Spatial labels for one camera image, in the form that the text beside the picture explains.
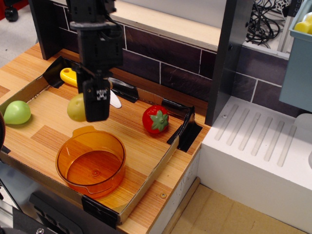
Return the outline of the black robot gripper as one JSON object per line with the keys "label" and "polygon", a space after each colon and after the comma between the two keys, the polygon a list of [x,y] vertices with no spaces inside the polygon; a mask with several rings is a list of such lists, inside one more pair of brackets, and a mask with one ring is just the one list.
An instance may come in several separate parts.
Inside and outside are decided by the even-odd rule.
{"label": "black robot gripper", "polygon": [[[78,93],[83,93],[88,122],[109,117],[110,70],[123,63],[123,29],[114,21],[70,22],[78,34],[79,63],[76,66]],[[91,79],[91,75],[103,78]]]}

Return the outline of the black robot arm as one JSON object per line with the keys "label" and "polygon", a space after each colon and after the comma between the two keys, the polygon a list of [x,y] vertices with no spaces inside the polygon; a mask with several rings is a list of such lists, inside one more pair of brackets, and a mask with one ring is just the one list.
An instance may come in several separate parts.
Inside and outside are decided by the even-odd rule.
{"label": "black robot arm", "polygon": [[123,28],[110,14],[113,0],[69,0],[70,28],[78,34],[78,92],[83,94],[88,122],[109,117],[111,69],[123,64]]}

